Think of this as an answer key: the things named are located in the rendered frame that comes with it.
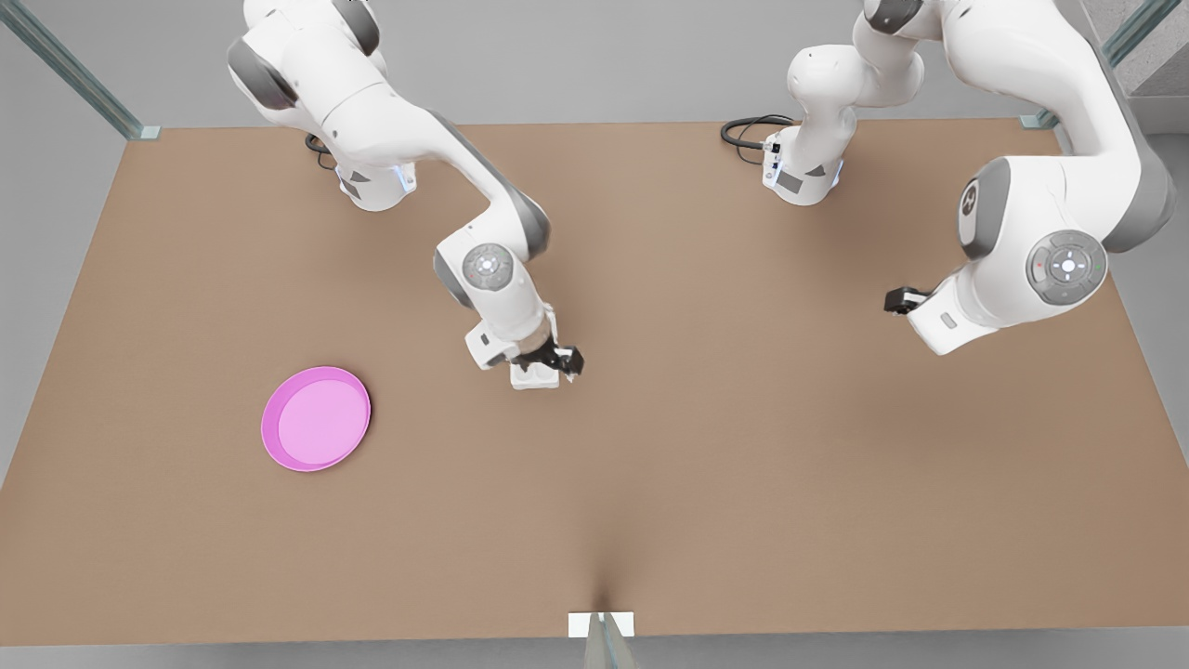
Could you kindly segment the silver frame post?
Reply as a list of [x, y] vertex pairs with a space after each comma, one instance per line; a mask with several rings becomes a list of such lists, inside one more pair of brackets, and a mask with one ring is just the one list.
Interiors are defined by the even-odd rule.
[[10, 29], [73, 91], [84, 99], [128, 141], [161, 138], [158, 125], [144, 125], [95, 75], [59, 42], [20, 0], [0, 0], [0, 23]]
[[[1108, 59], [1111, 68], [1118, 64], [1132, 52], [1143, 39], [1155, 32], [1166, 15], [1171, 14], [1182, 0], [1143, 0], [1138, 7], [1127, 15], [1114, 32], [1105, 39], [1101, 51], [1105, 59]], [[1019, 116], [1023, 128], [1053, 130], [1059, 120], [1051, 111], [1036, 111], [1034, 114]]]
[[633, 612], [570, 612], [568, 636], [585, 639], [581, 669], [640, 669], [627, 643], [635, 636]]

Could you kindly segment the pink round plate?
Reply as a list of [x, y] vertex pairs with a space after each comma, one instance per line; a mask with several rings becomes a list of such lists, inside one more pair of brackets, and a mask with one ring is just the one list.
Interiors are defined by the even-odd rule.
[[268, 457], [287, 469], [323, 471], [361, 444], [371, 410], [369, 389], [348, 370], [302, 370], [265, 402], [262, 443]]

